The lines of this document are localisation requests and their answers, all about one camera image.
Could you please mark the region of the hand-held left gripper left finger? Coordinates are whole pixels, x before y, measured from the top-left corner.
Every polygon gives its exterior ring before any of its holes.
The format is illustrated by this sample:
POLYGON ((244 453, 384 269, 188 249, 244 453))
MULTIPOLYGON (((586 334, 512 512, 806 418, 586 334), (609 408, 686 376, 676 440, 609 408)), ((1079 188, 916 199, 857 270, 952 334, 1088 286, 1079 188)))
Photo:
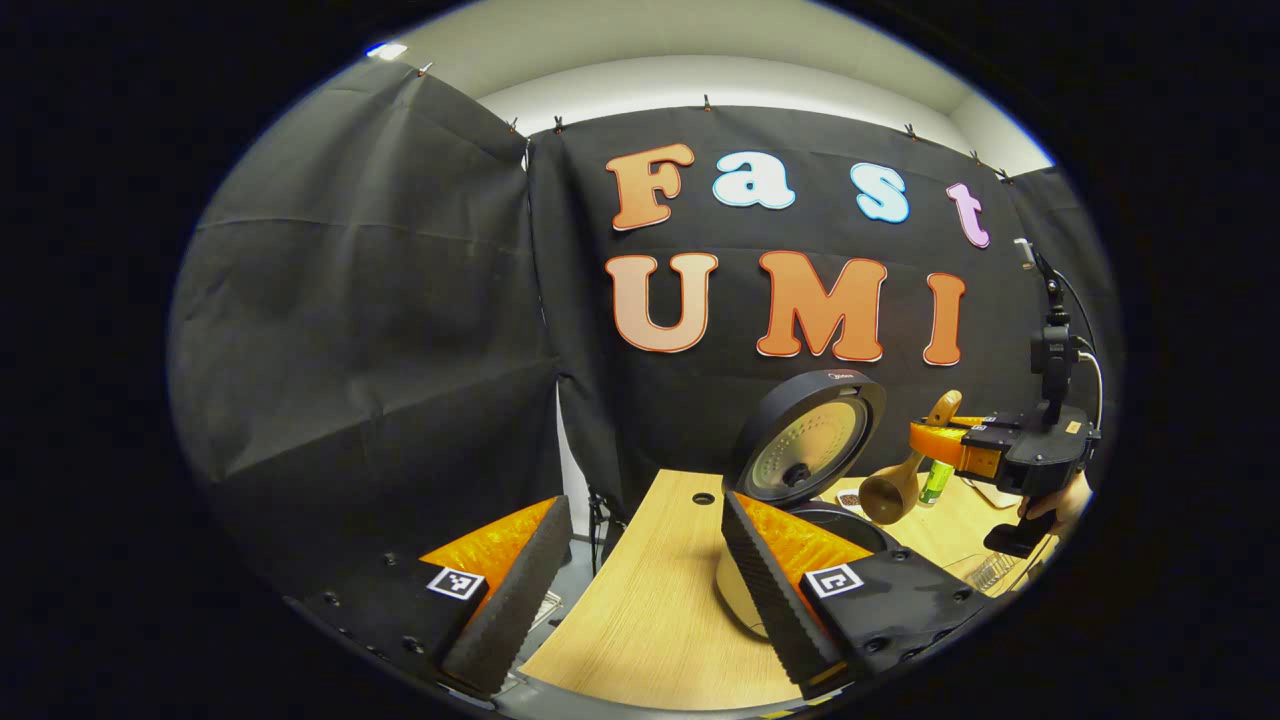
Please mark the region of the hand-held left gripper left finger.
POLYGON ((571 534, 570 501, 556 495, 416 559, 361 562, 287 605, 399 676, 489 700, 571 534))

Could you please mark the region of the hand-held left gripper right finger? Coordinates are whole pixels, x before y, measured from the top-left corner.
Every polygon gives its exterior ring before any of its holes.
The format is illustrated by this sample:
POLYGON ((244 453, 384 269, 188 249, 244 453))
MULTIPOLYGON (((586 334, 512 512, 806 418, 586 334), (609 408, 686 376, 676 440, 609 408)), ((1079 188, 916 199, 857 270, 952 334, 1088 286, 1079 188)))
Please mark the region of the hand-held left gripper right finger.
POLYGON ((869 544, 726 491, 722 536, 787 678, 813 700, 960 637, 987 594, 879 528, 869 544))

